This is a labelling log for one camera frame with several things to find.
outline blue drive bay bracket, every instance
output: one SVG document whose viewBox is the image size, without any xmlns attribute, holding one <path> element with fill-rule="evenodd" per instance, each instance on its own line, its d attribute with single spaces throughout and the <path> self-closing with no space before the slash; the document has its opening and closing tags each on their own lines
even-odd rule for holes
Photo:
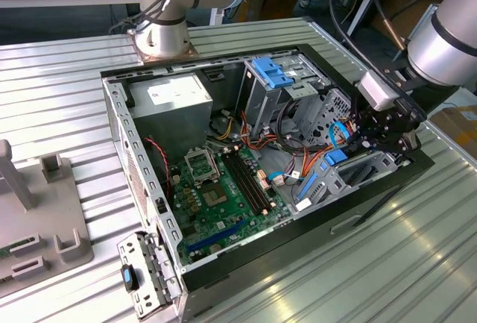
<svg viewBox="0 0 477 323">
<path fill-rule="evenodd" d="M 268 57 L 256 58 L 252 60 L 252 65 L 272 88 L 288 87 L 294 83 L 294 80 L 287 77 L 280 66 Z"/>
</svg>

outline white label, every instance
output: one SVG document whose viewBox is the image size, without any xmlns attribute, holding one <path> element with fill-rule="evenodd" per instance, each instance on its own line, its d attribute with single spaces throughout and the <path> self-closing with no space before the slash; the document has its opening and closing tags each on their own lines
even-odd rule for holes
<svg viewBox="0 0 477 323">
<path fill-rule="evenodd" d="M 311 206 L 312 202 L 310 201 L 309 198 L 304 198 L 302 201 L 300 201 L 298 204 L 295 205 L 298 211 L 303 211 L 305 210 L 308 206 Z"/>
<path fill-rule="evenodd" d="M 154 105 L 181 101 L 197 95 L 200 91 L 198 85 L 191 78 L 175 80 L 171 83 L 149 87 L 148 93 Z"/>
<path fill-rule="evenodd" d="M 465 116 L 467 120 L 477 120 L 477 114 L 475 114 L 474 112 L 466 111 L 461 112 L 461 114 Z"/>
</svg>

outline gray holder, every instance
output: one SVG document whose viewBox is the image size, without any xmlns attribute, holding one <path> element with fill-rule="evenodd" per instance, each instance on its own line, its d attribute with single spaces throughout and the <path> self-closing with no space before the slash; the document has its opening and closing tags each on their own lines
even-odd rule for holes
<svg viewBox="0 0 477 323">
<path fill-rule="evenodd" d="M 16 169 L 0 140 L 0 298 L 93 258 L 75 178 L 59 154 Z"/>
</svg>

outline slotted metal table surface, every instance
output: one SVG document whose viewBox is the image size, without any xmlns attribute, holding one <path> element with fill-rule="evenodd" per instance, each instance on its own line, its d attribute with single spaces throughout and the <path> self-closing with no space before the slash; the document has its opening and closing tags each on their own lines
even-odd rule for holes
<svg viewBox="0 0 477 323">
<path fill-rule="evenodd" d="M 364 67 L 318 26 L 285 19 L 191 29 L 201 54 L 309 43 L 348 80 Z M 99 72 L 136 65 L 126 36 L 0 47 L 0 137 L 17 166 L 74 166 L 95 258 L 0 299 L 0 322 L 136 322 L 116 243 L 141 224 L 111 142 Z M 357 231 L 198 322 L 477 322 L 477 174 L 423 126 L 436 165 Z"/>
</svg>

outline cardboard box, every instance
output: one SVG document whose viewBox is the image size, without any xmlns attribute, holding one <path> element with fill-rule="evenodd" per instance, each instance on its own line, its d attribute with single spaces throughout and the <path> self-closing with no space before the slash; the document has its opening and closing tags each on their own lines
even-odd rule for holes
<svg viewBox="0 0 477 323">
<path fill-rule="evenodd" d="M 477 105 L 442 109 L 430 121 L 477 159 Z"/>
</svg>

